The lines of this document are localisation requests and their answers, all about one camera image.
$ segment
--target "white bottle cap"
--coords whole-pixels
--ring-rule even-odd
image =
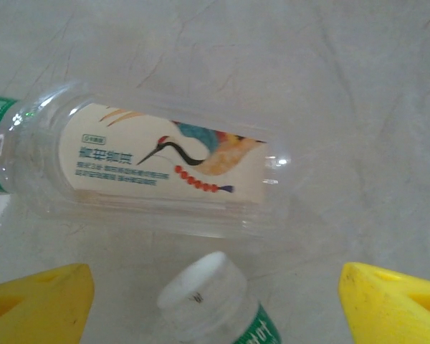
[[[161,292],[158,307],[176,339],[188,342],[216,329],[237,311],[247,279],[223,252],[206,255]]]

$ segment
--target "clear plastic bottle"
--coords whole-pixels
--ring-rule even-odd
[[[107,93],[70,83],[0,97],[0,191],[63,219],[215,237],[283,230],[287,136],[261,115]]]
[[[158,307],[176,339],[188,344],[280,344],[247,279],[223,252],[193,263],[170,282]]]

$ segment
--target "plastic water bottle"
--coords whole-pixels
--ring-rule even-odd
[[[81,83],[26,100],[0,97],[0,192],[61,219],[273,234],[287,210],[279,187],[290,166],[286,136],[255,126],[261,116],[239,114]]]

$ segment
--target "gray surface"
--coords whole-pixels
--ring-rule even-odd
[[[0,196],[0,282],[92,267],[83,344],[174,343],[158,290],[214,249],[285,343],[351,343],[336,293],[346,261],[430,279],[430,1],[0,1],[0,94],[73,77],[287,121],[298,231],[268,243],[95,228]]]

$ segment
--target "crane illustration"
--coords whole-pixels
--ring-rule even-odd
[[[119,115],[120,117],[116,118],[108,124],[108,126],[122,120],[127,120],[128,118],[134,118],[145,114],[127,110],[116,110],[104,116],[100,121],[102,122]],[[155,148],[148,155],[142,158],[137,165],[140,165],[163,149],[171,147],[180,155],[186,165],[193,170],[205,176],[220,176],[237,166],[248,152],[264,144],[263,141],[245,138],[240,135],[189,125],[174,120],[171,122],[176,125],[183,136],[187,138],[195,138],[201,142],[209,152],[207,157],[205,159],[192,158],[173,136],[165,135],[158,139]],[[189,173],[180,165],[175,167],[175,172],[179,173],[181,178],[186,179],[189,184],[193,184],[196,188],[201,188],[205,191],[234,191],[233,186],[220,187],[216,184],[207,184],[202,181],[198,181],[193,176],[190,176]]]

